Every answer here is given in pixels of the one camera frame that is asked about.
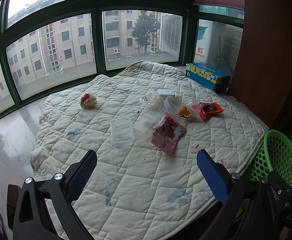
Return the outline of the clear rectangular plastic tray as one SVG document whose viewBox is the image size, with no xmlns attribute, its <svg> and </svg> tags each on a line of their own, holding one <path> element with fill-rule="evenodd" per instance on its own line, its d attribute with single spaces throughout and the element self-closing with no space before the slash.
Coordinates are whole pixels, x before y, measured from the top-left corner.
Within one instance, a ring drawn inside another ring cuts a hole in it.
<svg viewBox="0 0 292 240">
<path fill-rule="evenodd" d="M 111 143 L 116 147 L 132 145 L 135 137 L 132 121 L 127 116 L 120 116 L 110 121 Z"/>
</svg>

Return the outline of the pink snack wrapper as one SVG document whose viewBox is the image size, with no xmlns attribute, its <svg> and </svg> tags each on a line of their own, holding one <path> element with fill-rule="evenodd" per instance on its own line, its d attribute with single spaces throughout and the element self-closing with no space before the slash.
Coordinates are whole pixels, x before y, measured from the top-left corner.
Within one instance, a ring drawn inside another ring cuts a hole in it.
<svg viewBox="0 0 292 240">
<path fill-rule="evenodd" d="M 173 155 L 179 140 L 186 134 L 186 128 L 165 113 L 154 128 L 151 143 L 165 154 Z"/>
</svg>

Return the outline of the orange red snack wrapper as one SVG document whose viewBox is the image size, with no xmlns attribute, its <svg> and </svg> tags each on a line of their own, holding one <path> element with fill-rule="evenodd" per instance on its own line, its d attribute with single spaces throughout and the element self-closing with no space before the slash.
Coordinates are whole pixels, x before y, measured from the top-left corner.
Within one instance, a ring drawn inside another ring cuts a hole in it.
<svg viewBox="0 0 292 240">
<path fill-rule="evenodd" d="M 224 111 L 222 107 L 216 102 L 213 103 L 201 102 L 199 103 L 199 108 L 200 108 L 199 116 L 203 120 L 208 120 L 211 116 L 220 114 Z"/>
</svg>

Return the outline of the small orange candy wrapper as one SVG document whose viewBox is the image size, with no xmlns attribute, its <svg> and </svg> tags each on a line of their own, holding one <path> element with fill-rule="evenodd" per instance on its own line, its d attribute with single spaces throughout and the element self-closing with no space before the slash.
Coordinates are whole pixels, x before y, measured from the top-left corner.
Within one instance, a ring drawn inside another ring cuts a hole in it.
<svg viewBox="0 0 292 240">
<path fill-rule="evenodd" d="M 180 111 L 178 112 L 178 116 L 181 118 L 190 118 L 192 116 L 192 113 L 188 110 L 186 106 L 183 106 Z"/>
</svg>

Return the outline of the white styrofoam block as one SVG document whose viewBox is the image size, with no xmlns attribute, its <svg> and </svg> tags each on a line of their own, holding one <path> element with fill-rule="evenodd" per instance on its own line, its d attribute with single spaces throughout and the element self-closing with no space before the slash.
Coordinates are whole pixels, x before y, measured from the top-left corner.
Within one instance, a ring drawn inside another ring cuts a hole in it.
<svg viewBox="0 0 292 240">
<path fill-rule="evenodd" d="M 160 95 L 162 97 L 167 97 L 167 96 L 175 97 L 176 96 L 176 93 L 171 89 L 162 88 L 162 89 L 157 89 L 156 92 L 158 95 Z"/>
</svg>

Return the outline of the clear plastic dome cup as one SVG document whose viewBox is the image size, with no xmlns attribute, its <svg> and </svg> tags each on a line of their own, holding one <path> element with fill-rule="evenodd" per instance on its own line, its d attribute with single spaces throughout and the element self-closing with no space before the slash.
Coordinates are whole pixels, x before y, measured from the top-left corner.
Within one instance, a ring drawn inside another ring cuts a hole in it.
<svg viewBox="0 0 292 240">
<path fill-rule="evenodd" d="M 200 106 L 195 99 L 186 99 L 184 104 L 193 116 L 200 116 Z"/>
</svg>

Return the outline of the green plastic trash basket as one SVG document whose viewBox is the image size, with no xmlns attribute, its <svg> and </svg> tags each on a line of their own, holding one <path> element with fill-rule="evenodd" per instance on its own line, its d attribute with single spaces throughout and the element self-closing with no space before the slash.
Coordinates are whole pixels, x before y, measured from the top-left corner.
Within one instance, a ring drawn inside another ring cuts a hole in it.
<svg viewBox="0 0 292 240">
<path fill-rule="evenodd" d="M 259 181 L 276 171 L 292 187 L 292 142 L 281 132 L 271 129 L 264 138 L 248 172 L 248 180 Z"/>
</svg>

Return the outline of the small clear square container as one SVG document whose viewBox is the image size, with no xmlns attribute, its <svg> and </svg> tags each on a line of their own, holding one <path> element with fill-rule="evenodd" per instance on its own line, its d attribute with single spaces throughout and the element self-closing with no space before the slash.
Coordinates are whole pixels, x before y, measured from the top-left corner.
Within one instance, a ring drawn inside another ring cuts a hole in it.
<svg viewBox="0 0 292 240">
<path fill-rule="evenodd" d="M 133 125 L 135 138 L 140 141 L 148 141 L 153 135 L 154 128 L 157 124 L 158 118 L 146 113 Z"/>
</svg>

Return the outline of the white quilted bed pad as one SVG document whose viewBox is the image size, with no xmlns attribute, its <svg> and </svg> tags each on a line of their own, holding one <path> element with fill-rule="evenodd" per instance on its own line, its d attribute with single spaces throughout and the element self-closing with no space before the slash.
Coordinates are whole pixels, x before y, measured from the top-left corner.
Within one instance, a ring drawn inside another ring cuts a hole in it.
<svg viewBox="0 0 292 240">
<path fill-rule="evenodd" d="M 216 102 L 224 110 L 207 121 L 181 119 L 186 134 L 173 155 L 148 141 L 111 143 L 110 121 L 127 116 L 132 124 L 146 113 L 161 118 L 140 101 L 160 88 L 177 101 Z M 96 97 L 93 109 L 80 99 Z M 30 164 L 36 180 L 50 179 L 94 150 L 98 163 L 83 193 L 73 204 L 95 239 L 168 239 L 215 202 L 196 163 L 205 149 L 229 172 L 242 173 L 262 143 L 265 130 L 252 116 L 175 67 L 154 62 L 133 64 L 113 77 L 94 80 L 47 97 L 39 119 Z"/>
</svg>

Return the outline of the brown wooden wardrobe panel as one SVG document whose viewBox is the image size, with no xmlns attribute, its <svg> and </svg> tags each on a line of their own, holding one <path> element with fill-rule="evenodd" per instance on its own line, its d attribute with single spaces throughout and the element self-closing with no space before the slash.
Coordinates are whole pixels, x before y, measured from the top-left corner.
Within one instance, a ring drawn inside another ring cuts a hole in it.
<svg viewBox="0 0 292 240">
<path fill-rule="evenodd" d="M 292 0 L 245 0 L 228 93 L 270 129 L 292 133 Z"/>
</svg>

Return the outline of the blue yellow tissue box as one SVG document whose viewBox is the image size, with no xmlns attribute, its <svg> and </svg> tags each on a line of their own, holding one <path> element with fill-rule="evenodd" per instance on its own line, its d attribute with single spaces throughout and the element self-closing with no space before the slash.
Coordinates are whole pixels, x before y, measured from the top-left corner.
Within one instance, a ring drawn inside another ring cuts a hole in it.
<svg viewBox="0 0 292 240">
<path fill-rule="evenodd" d="M 230 75 L 206 63 L 187 63 L 185 75 L 203 87 L 224 94 L 230 84 Z"/>
</svg>

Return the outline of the green window frame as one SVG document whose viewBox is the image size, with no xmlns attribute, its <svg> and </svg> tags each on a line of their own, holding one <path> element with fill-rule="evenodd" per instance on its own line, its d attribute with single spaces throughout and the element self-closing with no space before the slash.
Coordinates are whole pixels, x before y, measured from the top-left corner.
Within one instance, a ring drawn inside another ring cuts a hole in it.
<svg viewBox="0 0 292 240">
<path fill-rule="evenodd" d="M 0 119 L 140 61 L 190 63 L 204 21 L 242 28 L 242 10 L 197 0 L 0 0 Z"/>
</svg>

